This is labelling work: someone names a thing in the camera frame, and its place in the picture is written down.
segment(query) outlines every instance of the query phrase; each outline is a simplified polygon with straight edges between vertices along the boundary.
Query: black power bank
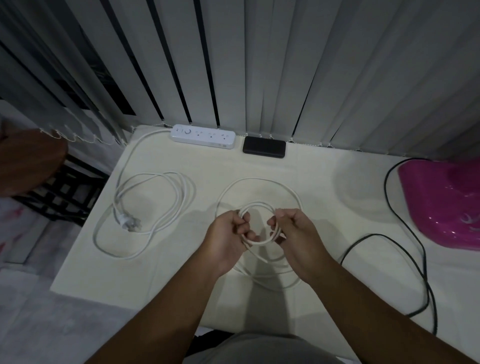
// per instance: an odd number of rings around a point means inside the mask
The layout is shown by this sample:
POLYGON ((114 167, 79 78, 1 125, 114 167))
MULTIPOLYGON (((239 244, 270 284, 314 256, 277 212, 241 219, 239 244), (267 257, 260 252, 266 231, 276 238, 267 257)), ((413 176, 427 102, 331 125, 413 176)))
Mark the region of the black power bank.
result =
POLYGON ((258 156, 283 158, 285 156, 286 146, 287 143, 283 140, 246 136, 243 141, 243 152, 258 156))

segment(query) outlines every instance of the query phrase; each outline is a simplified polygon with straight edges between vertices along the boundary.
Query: black cable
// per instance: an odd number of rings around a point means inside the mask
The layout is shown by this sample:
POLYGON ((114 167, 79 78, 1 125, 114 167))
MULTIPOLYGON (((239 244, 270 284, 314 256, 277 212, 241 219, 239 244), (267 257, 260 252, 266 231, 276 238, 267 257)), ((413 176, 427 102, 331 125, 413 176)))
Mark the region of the black cable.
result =
POLYGON ((417 264, 417 262, 415 261, 415 259, 410 255, 409 252, 407 252, 405 250, 405 248, 403 246, 401 246, 399 243, 397 243, 395 240, 393 240, 392 238, 386 236, 386 235, 383 235, 383 234, 368 234, 367 236, 364 236, 363 238, 360 238, 358 239, 356 242, 354 242, 344 253, 343 253, 343 256, 342 256, 342 259, 340 261, 340 265, 343 265, 343 261, 345 260, 345 257, 352 251, 352 249, 357 246, 358 244, 360 244, 362 241, 372 237, 372 236, 382 236, 388 240, 390 240, 393 244, 395 244, 396 246, 398 246, 406 255, 407 257, 409 257, 409 259, 412 261, 412 263, 414 264, 415 268, 417 269, 418 273, 420 274, 422 280, 423 280, 423 283, 425 284, 425 290, 427 292, 427 302, 425 304, 423 304, 418 310, 415 310, 413 312, 410 312, 409 314, 407 314, 406 316, 407 317, 413 317, 413 316, 416 316, 420 313, 422 313, 423 311, 425 311, 428 306, 430 305, 430 298, 432 299, 432 309, 433 309, 433 329, 432 329, 432 334, 436 335, 437 334, 437 329, 438 329, 438 313, 437 313, 437 303, 435 301, 435 295, 433 294, 433 291, 432 291, 432 288, 430 287, 430 284, 428 283, 428 276, 427 276, 427 252, 425 251, 425 246, 423 246, 422 242, 420 241, 420 239, 415 235, 415 233, 412 231, 412 229, 410 228, 410 226, 408 226, 408 224, 393 210, 392 208, 392 205, 390 205, 390 201, 388 200, 388 195, 387 195, 387 181, 388 181, 388 177, 390 176, 390 173, 396 168, 398 167, 400 164, 403 164, 405 162, 408 162, 409 160, 415 160, 415 159, 419 159, 419 160, 429 160, 429 159, 426 159, 426 158, 409 158, 409 159, 405 159, 401 162, 398 162, 397 164, 395 164, 392 168, 390 168, 387 172, 387 174, 385 175, 385 179, 384 179, 384 195, 385 195, 385 200, 387 202, 387 205, 388 205, 388 208, 389 210, 396 216, 397 219, 400 220, 400 222, 408 229, 408 231, 413 235, 413 237, 415 238, 415 240, 420 244, 420 247, 421 247, 421 250, 422 250, 422 269, 420 269, 419 265, 417 264))

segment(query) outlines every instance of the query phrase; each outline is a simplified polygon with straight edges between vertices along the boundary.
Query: left hand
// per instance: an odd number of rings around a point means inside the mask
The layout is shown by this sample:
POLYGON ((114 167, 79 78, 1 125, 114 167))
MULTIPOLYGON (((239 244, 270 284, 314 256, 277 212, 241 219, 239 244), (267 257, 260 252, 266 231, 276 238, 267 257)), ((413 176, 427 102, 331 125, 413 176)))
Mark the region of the left hand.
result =
POLYGON ((238 211, 227 211, 208 227, 199 250, 215 265, 218 277, 230 271, 247 250, 241 241, 241 235, 245 234, 249 240, 260 241, 260 237, 250 230, 249 222, 248 212, 241 218, 238 211))

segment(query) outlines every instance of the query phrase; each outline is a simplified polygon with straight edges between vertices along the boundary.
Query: socket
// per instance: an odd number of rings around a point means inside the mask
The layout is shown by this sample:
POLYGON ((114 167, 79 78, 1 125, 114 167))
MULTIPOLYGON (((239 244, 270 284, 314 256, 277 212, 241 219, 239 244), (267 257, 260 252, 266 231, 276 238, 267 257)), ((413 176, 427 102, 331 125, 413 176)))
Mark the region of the socket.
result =
POLYGON ((174 125, 170 138, 175 142, 214 146, 232 149, 235 145, 235 133, 221 129, 201 128, 193 125, 174 125))

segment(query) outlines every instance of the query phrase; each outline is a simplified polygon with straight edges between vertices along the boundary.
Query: black metal frame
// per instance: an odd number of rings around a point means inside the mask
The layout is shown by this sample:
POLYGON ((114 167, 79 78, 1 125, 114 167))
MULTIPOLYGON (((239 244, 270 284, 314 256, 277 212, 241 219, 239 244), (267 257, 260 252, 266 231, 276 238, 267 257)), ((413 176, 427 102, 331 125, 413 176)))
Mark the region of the black metal frame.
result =
POLYGON ((66 220, 83 226, 96 199, 107 183, 109 175, 69 154, 66 159, 92 173, 95 177, 63 164, 50 180, 37 187, 36 190, 14 196, 13 199, 51 221, 66 220), (88 191, 82 201, 74 198, 81 185, 87 186, 88 191), (64 186, 68 186, 67 192, 62 192, 64 186))

